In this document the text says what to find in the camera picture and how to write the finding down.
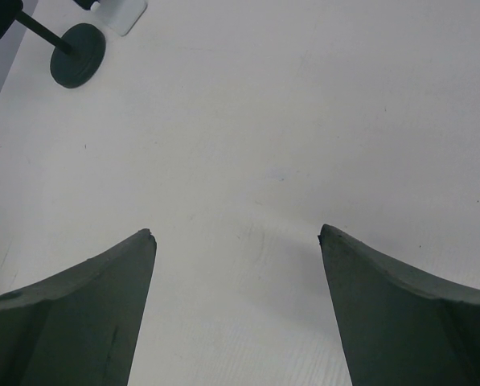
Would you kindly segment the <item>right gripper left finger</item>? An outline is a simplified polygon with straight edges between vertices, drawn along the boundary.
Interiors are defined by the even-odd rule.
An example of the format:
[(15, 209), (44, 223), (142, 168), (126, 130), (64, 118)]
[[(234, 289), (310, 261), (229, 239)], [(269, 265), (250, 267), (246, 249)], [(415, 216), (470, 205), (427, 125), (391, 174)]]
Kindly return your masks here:
[(0, 385), (126, 385), (156, 256), (142, 229), (0, 295)]

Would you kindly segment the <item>white folding phone stand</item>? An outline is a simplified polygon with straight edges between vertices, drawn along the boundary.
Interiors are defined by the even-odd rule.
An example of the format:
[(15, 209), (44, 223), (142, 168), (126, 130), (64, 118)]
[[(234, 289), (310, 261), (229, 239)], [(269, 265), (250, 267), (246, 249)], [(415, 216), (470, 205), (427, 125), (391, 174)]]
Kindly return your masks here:
[(126, 36), (148, 6), (146, 0), (100, 0), (90, 11), (119, 36)]

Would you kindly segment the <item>black round base phone holder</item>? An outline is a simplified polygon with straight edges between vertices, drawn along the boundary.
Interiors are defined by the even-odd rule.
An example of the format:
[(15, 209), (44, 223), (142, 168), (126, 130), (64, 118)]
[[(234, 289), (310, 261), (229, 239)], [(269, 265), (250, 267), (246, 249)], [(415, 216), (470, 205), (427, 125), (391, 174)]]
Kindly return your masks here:
[(78, 88), (87, 83), (105, 57), (105, 36), (92, 24), (77, 24), (59, 37), (22, 10), (16, 21), (54, 47), (50, 72), (64, 88)]

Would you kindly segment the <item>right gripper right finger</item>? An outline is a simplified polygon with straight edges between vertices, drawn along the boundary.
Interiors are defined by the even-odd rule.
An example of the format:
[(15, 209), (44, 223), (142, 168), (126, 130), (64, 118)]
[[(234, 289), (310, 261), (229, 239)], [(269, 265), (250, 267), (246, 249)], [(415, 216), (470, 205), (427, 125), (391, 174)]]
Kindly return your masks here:
[(352, 384), (480, 385), (480, 289), (328, 224), (318, 238)]

